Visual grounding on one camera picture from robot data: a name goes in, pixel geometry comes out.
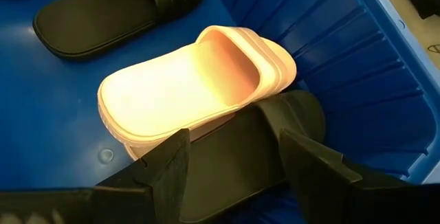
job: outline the ribbed plastic wall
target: ribbed plastic wall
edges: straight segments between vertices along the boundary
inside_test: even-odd
[[[423,181],[439,158],[439,149],[433,152],[439,94],[417,57],[397,49],[403,42],[384,31],[395,27],[378,20],[387,18],[377,1],[222,1],[237,25],[295,58],[296,83],[324,107],[328,146],[382,172]],[[294,200],[277,196],[258,199],[233,222],[301,223]]]

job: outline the beige slide sandal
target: beige slide sandal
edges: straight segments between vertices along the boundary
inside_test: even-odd
[[[191,45],[106,77],[99,112],[116,139],[147,153],[181,128],[212,126],[280,93],[295,76],[280,45],[247,28],[210,26]]]

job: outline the pink slide sandal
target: pink slide sandal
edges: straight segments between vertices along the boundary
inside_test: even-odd
[[[280,45],[247,28],[210,26],[191,45],[106,77],[99,112],[116,139],[147,153],[181,128],[214,129],[220,117],[226,122],[280,93],[295,76]]]

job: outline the blue plastic tray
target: blue plastic tray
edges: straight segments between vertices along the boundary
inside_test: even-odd
[[[283,45],[298,86],[327,115],[327,145],[412,183],[438,181],[438,71],[387,0],[204,0],[90,63],[59,60],[32,18],[53,0],[0,0],[0,188],[92,186],[130,163],[102,125],[108,74],[193,42],[208,25],[240,25]],[[232,223],[302,223],[285,188],[230,213]]]

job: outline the rubber sandal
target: rubber sandal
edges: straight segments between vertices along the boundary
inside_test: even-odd
[[[411,185],[295,131],[280,132],[280,156],[307,223],[431,223],[438,216],[439,184]]]
[[[0,192],[0,223],[176,224],[188,172],[182,130],[94,188]]]
[[[98,106],[114,137],[150,150],[181,128],[281,92],[295,75],[280,45],[246,28],[211,26],[191,45],[105,78]]]
[[[322,139],[325,121],[318,101],[304,91],[273,96],[240,110],[223,126],[192,142],[180,222],[211,221],[284,182],[276,135],[281,128],[306,130]],[[126,148],[134,159],[145,153],[144,148]]]
[[[34,19],[55,55],[86,60],[190,12],[201,0],[58,0]]]

